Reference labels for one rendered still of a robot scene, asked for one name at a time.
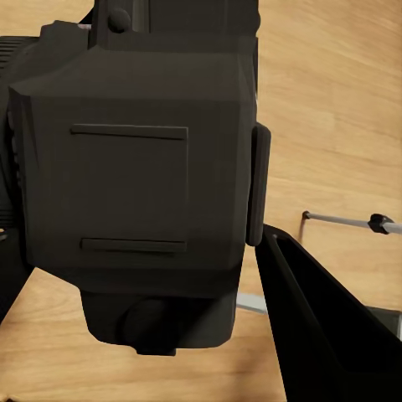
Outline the digital camera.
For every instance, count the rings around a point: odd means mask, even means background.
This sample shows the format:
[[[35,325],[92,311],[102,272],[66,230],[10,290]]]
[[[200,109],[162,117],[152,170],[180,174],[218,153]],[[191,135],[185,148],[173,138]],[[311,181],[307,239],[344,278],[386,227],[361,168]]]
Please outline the digital camera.
[[[0,37],[0,231],[80,289],[89,332],[140,355],[231,338],[262,240],[259,0],[95,0]]]

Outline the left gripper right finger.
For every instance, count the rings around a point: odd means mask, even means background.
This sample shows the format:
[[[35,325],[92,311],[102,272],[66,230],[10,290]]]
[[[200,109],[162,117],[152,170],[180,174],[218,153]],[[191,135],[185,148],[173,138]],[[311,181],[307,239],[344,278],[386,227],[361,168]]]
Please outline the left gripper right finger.
[[[402,402],[402,342],[283,229],[255,254],[287,402]]]

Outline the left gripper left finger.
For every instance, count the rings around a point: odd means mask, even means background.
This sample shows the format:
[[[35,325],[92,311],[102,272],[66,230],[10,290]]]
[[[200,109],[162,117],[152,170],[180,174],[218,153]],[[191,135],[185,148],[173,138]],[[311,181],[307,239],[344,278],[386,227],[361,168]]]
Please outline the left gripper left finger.
[[[27,263],[25,226],[0,231],[0,322],[34,269]]]

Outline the camera tripod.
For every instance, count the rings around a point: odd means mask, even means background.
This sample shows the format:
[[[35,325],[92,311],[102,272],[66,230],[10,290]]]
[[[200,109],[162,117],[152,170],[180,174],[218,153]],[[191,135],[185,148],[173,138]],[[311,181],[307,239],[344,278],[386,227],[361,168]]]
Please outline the camera tripod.
[[[389,233],[402,235],[402,224],[396,224],[387,215],[383,214],[372,214],[370,216],[370,221],[347,219],[322,214],[311,214],[308,211],[305,211],[302,214],[306,219],[320,219],[334,223],[369,228],[372,229],[374,233],[382,233],[385,235],[388,235]],[[236,296],[236,307],[268,315],[264,296],[238,291]],[[366,307],[402,342],[402,311],[378,307]]]

